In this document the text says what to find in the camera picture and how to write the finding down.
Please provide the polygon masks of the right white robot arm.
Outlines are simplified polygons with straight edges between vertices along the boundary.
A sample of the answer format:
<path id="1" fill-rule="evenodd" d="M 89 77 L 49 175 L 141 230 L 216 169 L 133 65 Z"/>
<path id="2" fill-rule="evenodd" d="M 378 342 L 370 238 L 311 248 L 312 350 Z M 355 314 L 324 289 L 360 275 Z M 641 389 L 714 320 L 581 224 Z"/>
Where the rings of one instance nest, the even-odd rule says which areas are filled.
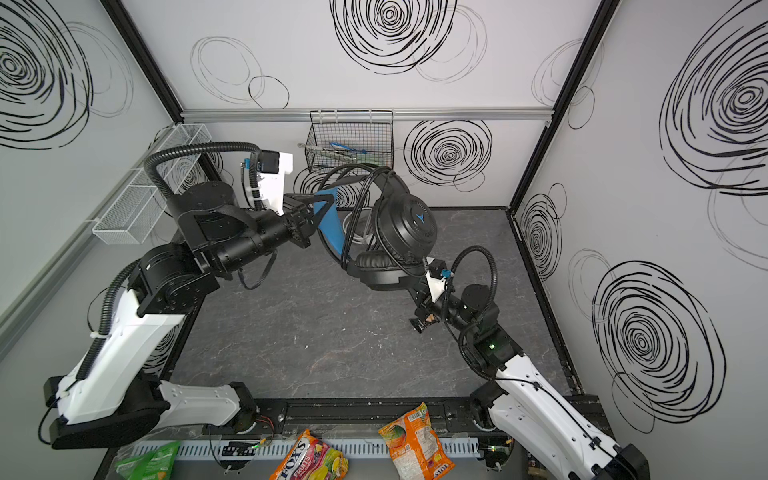
<path id="1" fill-rule="evenodd" d="M 454 280 L 462 260 L 481 254 L 490 270 L 487 285 L 461 294 Z M 499 324 L 495 302 L 498 267 L 490 251 L 473 245 L 451 264 L 424 257 L 415 264 L 422 280 L 413 298 L 422 318 L 435 316 L 456 329 L 455 341 L 470 369 L 484 383 L 472 395 L 474 420 L 483 429 L 504 432 L 554 479 L 647 479 L 650 465 L 632 445 L 603 433 L 552 388 L 522 347 Z"/>

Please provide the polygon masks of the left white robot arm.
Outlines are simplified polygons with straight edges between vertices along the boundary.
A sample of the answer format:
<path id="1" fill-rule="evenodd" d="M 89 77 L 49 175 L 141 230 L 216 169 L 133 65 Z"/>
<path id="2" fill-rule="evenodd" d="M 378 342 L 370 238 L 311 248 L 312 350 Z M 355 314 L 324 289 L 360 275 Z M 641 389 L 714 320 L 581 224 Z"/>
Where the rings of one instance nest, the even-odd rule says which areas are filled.
<path id="1" fill-rule="evenodd" d="M 275 260 L 285 243 L 307 247 L 335 199 L 329 193 L 291 195 L 283 213 L 250 210 L 237 205 L 225 183 L 209 181 L 178 194 L 160 172 L 164 163 L 212 152 L 246 153 L 262 176 L 277 173 L 282 163 L 278 152 L 247 142 L 177 146 L 144 160 L 144 172 L 165 199 L 177 234 L 124 267 L 106 287 L 88 351 L 69 374 L 45 383 L 41 443 L 61 450 L 113 448 L 167 427 L 205 425 L 235 434 L 263 422 L 241 382 L 177 385 L 144 367 L 221 280 L 240 275 L 260 257 Z"/>

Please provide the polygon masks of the black blue gaming headset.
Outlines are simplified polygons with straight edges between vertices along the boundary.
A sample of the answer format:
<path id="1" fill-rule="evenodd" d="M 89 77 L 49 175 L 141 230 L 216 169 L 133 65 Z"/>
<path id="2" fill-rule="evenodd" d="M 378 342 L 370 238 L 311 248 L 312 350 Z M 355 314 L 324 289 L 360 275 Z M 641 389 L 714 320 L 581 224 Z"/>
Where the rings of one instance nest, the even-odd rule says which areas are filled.
<path id="1" fill-rule="evenodd" d="M 343 230 L 336 209 L 338 188 L 362 184 L 380 191 L 370 214 L 374 245 L 351 256 L 353 233 Z M 426 258 L 437 240 L 437 223 L 426 203 L 388 166 L 347 164 L 324 174 L 314 212 L 322 214 L 318 229 L 323 245 L 347 275 L 375 291 L 415 288 L 426 275 Z"/>

